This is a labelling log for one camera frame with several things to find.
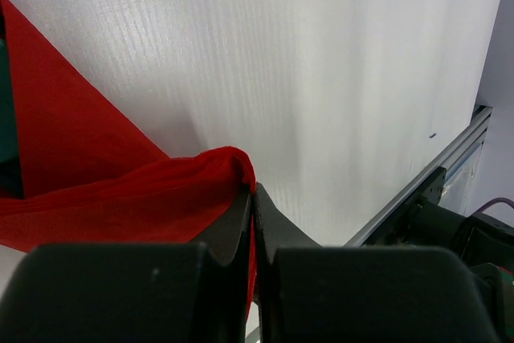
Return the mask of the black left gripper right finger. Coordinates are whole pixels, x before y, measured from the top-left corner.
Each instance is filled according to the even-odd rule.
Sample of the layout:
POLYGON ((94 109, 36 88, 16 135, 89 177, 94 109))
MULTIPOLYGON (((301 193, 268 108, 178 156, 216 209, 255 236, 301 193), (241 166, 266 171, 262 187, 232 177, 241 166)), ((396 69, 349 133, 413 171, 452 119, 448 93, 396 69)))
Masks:
POLYGON ((322 247, 254 196, 263 342, 499 342, 477 277, 438 247, 322 247))

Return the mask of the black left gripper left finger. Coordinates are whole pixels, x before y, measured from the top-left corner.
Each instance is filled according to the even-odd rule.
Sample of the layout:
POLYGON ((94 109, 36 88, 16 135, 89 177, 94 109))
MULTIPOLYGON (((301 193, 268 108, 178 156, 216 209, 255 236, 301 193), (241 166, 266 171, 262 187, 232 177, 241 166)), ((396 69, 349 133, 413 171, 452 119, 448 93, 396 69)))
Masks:
POLYGON ((251 193, 188 243, 54 243, 14 271, 4 342, 241 342, 251 193))

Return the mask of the teal spoon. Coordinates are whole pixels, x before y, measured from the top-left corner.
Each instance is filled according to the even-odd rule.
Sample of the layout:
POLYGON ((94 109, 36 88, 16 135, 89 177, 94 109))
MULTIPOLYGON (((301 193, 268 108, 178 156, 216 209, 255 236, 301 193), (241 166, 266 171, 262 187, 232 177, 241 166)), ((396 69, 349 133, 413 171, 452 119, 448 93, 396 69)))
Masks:
POLYGON ((1 187, 23 196, 14 97, 6 42, 1 40, 1 187))

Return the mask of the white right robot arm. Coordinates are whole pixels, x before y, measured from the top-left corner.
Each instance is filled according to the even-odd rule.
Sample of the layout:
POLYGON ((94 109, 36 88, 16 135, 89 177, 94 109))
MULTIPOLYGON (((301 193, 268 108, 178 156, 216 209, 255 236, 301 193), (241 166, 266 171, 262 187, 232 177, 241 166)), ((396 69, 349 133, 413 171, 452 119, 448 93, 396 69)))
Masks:
POLYGON ((485 214, 509 198, 493 198, 469 216, 427 201, 411 206, 390 244, 446 248, 475 276, 492 323, 503 342, 513 341, 513 227, 485 214))

